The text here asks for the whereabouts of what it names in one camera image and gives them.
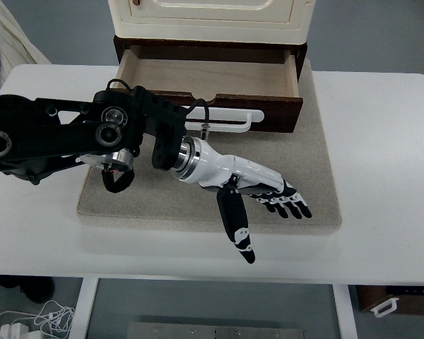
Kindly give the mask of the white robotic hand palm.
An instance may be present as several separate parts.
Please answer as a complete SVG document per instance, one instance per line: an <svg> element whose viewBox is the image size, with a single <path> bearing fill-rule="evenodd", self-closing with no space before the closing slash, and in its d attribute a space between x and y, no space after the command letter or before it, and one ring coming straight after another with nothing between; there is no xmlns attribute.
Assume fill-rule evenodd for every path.
<svg viewBox="0 0 424 339"><path fill-rule="evenodd" d="M236 155L221 155L206 141L190 136L183 138L170 174L181 182L215 192L231 178L237 180L237 190L246 195L284 190L280 173Z"/></svg>

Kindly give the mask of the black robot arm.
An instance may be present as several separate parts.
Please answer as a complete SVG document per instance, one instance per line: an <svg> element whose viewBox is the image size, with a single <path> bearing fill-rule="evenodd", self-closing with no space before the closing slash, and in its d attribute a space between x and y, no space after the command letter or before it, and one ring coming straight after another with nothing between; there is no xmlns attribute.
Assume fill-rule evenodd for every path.
<svg viewBox="0 0 424 339"><path fill-rule="evenodd" d="M101 171L109 192L119 193L133 182L134 159L143 137L151 135L154 168L215 192L229 240L253 263L244 196L282 218L312 214L278 172L216 152L207 141L207 121L199 137L188 136L185 122L190 112L141 86L122 92L106 88L91 102L0 95L0 172L36 185L85 163Z"/></svg>

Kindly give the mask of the black white robotic ring finger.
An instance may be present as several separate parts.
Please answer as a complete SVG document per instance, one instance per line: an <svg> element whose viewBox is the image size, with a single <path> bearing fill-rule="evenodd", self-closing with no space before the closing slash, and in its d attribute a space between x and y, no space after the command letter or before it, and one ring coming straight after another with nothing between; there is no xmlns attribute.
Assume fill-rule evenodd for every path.
<svg viewBox="0 0 424 339"><path fill-rule="evenodd" d="M288 212L285 210L285 206L283 205L286 197L273 197L268 200L270 200L271 204L276 208L275 213L278 213L282 218L288 218Z"/></svg>

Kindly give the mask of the black white robotic index finger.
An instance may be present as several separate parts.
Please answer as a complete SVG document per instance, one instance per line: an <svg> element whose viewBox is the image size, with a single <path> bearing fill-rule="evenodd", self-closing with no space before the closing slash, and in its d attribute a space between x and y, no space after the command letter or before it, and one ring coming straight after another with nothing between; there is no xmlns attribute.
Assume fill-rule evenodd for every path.
<svg viewBox="0 0 424 339"><path fill-rule="evenodd" d="M284 182L282 204L288 208L295 218L311 218L312 213L301 194L288 182Z"/></svg>

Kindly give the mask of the black white robotic little finger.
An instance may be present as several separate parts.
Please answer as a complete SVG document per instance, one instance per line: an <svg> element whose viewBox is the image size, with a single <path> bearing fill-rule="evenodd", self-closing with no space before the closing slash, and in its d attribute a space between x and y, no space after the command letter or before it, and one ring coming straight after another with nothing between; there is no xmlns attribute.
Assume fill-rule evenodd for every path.
<svg viewBox="0 0 424 339"><path fill-rule="evenodd" d="M257 201L264 205L270 213L276 212L276 208L271 204L270 200L265 198L257 198Z"/></svg>

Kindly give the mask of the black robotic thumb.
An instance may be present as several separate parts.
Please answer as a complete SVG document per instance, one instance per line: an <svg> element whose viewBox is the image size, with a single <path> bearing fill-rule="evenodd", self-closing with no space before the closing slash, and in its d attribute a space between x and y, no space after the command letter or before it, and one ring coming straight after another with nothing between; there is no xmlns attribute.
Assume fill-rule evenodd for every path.
<svg viewBox="0 0 424 339"><path fill-rule="evenodd" d="M253 264L255 253L250 241L247 212L241 194L237 192L234 184L227 183L218 190L216 198L229 240L235 245L245 261Z"/></svg>

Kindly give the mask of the black white robotic middle finger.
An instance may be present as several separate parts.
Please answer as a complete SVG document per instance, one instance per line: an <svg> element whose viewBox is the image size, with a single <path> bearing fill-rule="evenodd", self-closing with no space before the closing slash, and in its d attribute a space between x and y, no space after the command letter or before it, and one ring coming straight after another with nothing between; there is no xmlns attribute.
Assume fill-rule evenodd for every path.
<svg viewBox="0 0 424 339"><path fill-rule="evenodd" d="M284 196L286 197L285 203L283 204L285 206L285 210L288 209L290 214L295 217L296 219L302 219L302 213L300 212L298 203L301 201L301 195L299 193L294 193L291 196Z"/></svg>

